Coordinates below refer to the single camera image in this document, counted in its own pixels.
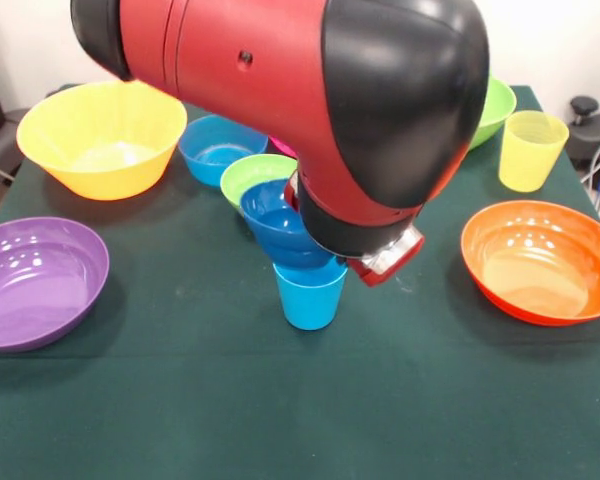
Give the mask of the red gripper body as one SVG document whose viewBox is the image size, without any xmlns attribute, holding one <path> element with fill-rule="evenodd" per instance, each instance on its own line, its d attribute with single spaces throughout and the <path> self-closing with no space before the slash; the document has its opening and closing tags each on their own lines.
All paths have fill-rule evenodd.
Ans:
<svg viewBox="0 0 600 480">
<path fill-rule="evenodd" d="M 402 267 L 411 261 L 421 250 L 425 238 L 407 240 L 403 248 L 403 241 L 398 242 L 388 250 L 376 257 L 365 259 L 348 259 L 347 266 L 369 287 L 378 286 L 396 274 Z"/>
</svg>

